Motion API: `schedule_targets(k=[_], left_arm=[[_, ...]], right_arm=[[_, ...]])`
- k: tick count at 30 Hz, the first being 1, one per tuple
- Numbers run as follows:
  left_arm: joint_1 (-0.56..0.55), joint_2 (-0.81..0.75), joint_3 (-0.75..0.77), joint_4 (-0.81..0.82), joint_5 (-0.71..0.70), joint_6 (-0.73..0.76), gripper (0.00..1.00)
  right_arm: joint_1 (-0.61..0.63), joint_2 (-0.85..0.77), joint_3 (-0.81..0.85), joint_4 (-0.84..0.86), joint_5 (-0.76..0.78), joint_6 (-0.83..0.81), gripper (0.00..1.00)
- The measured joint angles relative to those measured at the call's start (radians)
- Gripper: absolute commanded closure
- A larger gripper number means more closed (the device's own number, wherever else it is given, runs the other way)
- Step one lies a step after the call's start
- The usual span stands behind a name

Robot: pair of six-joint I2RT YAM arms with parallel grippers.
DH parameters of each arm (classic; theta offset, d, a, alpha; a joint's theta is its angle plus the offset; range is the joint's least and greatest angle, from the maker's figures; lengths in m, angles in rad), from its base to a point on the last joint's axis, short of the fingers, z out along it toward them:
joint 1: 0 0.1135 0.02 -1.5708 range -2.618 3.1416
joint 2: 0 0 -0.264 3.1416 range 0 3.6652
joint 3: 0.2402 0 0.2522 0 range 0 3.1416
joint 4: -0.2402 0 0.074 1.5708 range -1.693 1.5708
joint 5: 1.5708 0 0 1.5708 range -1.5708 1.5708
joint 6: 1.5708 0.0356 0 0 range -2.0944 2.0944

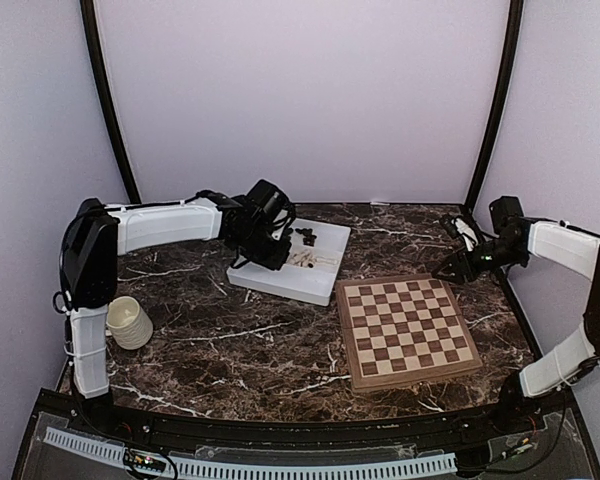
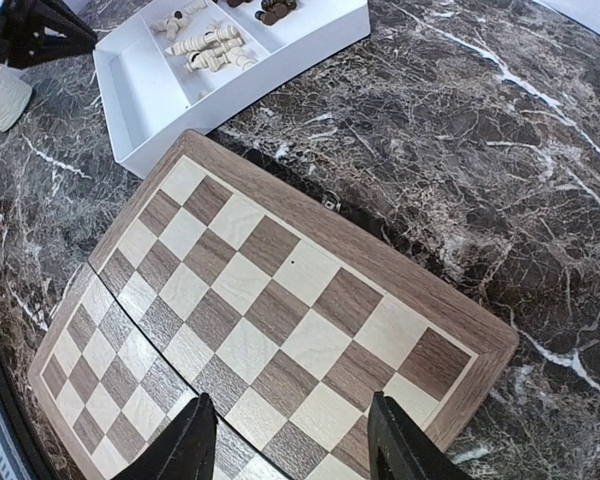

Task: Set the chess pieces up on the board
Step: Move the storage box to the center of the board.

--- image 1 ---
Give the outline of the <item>white plastic divided tray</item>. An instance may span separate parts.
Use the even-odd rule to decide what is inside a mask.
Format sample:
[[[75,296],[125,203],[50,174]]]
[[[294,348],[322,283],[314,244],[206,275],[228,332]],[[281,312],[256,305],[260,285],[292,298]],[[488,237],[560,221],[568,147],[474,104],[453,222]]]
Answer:
[[[350,237],[351,228],[296,219],[291,249],[278,271],[249,263],[228,268],[229,283],[287,299],[326,307]]]

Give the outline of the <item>wooden chess board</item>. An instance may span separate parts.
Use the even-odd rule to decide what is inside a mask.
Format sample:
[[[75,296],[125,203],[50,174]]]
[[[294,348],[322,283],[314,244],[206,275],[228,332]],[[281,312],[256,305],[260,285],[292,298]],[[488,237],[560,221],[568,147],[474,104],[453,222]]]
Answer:
[[[356,392],[448,380],[482,367],[444,281],[429,274],[341,280],[335,297]]]

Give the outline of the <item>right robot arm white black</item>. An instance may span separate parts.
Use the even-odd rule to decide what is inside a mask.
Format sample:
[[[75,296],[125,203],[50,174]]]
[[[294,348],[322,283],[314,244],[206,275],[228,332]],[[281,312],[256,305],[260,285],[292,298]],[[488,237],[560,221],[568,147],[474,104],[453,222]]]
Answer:
[[[512,267],[545,269],[545,277],[558,283],[558,291],[549,297],[564,300],[566,289],[575,287],[576,297],[567,304],[581,309],[570,316],[571,332],[503,384],[502,403],[491,410],[490,424],[510,434],[529,416],[526,401],[572,387],[600,367],[600,234],[564,220],[529,216],[515,196],[492,201],[489,214],[489,233],[466,215],[440,219],[461,245],[433,269],[433,277],[464,285],[484,273],[504,273]]]

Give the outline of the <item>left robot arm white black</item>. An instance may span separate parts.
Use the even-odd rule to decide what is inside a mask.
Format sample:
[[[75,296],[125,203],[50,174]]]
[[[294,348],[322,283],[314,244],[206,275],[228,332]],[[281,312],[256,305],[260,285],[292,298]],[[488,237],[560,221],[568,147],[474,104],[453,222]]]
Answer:
[[[117,292],[117,264],[136,250],[220,240],[235,254],[232,267],[249,263],[278,271],[291,250],[296,207],[276,185],[259,180],[248,193],[229,197],[201,190],[183,200],[121,205],[82,202],[61,241],[59,290],[53,304],[66,317],[73,385],[89,399],[81,417],[100,436],[121,427],[120,412],[99,398],[109,393],[105,320]]]

